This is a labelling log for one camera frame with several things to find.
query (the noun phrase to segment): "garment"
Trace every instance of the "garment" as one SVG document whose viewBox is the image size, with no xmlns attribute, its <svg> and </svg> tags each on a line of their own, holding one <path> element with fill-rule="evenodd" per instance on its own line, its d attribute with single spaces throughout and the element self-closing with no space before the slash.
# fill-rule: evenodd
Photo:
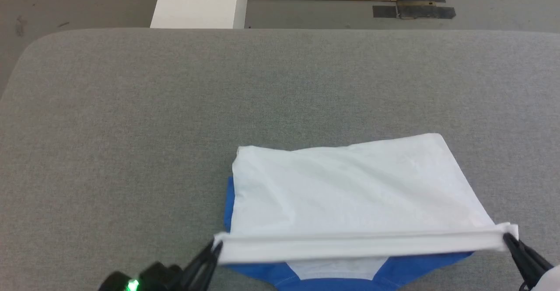
<svg viewBox="0 0 560 291">
<path fill-rule="evenodd" d="M 280 290 L 395 290 L 517 235 L 494 224 L 435 133 L 240 147 L 233 171 L 220 261 Z"/>
</svg>

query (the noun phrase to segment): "blue fabric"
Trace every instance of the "blue fabric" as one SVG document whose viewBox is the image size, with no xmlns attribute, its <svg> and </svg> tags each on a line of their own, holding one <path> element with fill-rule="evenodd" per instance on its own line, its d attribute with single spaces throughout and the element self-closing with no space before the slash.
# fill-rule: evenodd
<svg viewBox="0 0 560 291">
<path fill-rule="evenodd" d="M 234 203 L 234 178 L 229 177 L 224 212 L 226 231 L 231 230 Z M 472 252 L 389 257 L 372 280 L 338 278 L 300 280 L 287 263 L 247 263 L 228 267 L 248 277 L 266 281 L 279 291 L 394 291 L 435 269 L 452 265 L 471 254 Z"/>
</svg>

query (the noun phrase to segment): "green light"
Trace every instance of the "green light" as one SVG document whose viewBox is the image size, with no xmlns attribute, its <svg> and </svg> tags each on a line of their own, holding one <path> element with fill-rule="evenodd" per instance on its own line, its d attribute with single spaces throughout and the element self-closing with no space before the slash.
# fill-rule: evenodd
<svg viewBox="0 0 560 291">
<path fill-rule="evenodd" d="M 138 280 L 130 279 L 128 281 L 128 285 L 126 285 L 126 289 L 124 289 L 124 291 L 136 291 L 136 289 L 138 289 L 138 285 L 140 285 L 140 282 L 138 282 Z"/>
</svg>

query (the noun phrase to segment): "concrete floor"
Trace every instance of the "concrete floor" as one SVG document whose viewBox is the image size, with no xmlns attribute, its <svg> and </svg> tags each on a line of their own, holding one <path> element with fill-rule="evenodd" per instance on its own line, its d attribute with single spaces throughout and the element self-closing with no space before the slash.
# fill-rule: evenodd
<svg viewBox="0 0 560 291">
<path fill-rule="evenodd" d="M 560 0 L 448 0 L 452 20 L 373 18 L 367 1 L 249 0 L 245 27 L 560 32 Z M 156 0 L 0 0 L 0 94 L 27 45 L 79 28 L 148 27 Z"/>
</svg>

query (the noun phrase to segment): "gray table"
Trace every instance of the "gray table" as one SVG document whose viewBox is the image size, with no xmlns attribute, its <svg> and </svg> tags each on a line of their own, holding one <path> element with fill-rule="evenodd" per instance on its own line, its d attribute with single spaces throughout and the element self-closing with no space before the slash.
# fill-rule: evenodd
<svg viewBox="0 0 560 291">
<path fill-rule="evenodd" d="M 0 101 L 2 290 L 94 290 L 222 230 L 238 145 L 439 132 L 496 222 L 560 261 L 560 35 L 81 30 L 24 52 Z M 405 290 L 514 290 L 478 252 Z M 214 291 L 272 290 L 219 269 Z"/>
</svg>

